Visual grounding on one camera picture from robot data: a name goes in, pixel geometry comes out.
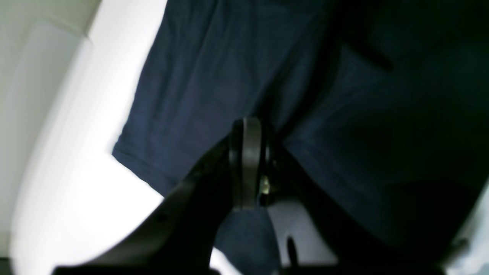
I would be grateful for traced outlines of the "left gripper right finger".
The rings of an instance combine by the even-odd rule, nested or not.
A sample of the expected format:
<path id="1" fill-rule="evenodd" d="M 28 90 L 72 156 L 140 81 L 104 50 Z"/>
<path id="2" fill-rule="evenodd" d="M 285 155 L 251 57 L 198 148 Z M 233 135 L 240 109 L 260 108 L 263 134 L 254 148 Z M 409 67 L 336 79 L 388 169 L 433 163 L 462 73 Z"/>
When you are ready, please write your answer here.
<path id="1" fill-rule="evenodd" d="M 404 256 L 374 239 L 306 174 L 271 130 L 262 134 L 260 204 L 280 255 L 277 275 L 445 275 L 468 251 L 460 239 L 433 262 Z"/>

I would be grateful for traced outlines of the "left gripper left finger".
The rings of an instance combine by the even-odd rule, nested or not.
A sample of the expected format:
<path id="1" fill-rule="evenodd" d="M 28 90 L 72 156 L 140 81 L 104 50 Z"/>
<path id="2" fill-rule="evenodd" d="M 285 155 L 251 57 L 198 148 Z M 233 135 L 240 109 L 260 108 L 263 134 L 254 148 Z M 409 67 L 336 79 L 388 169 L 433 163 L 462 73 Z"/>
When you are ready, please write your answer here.
<path id="1" fill-rule="evenodd" d="M 256 117 L 233 124 L 154 212 L 120 243 L 55 275 L 209 275 L 215 234 L 232 210 L 257 207 L 264 134 Z"/>

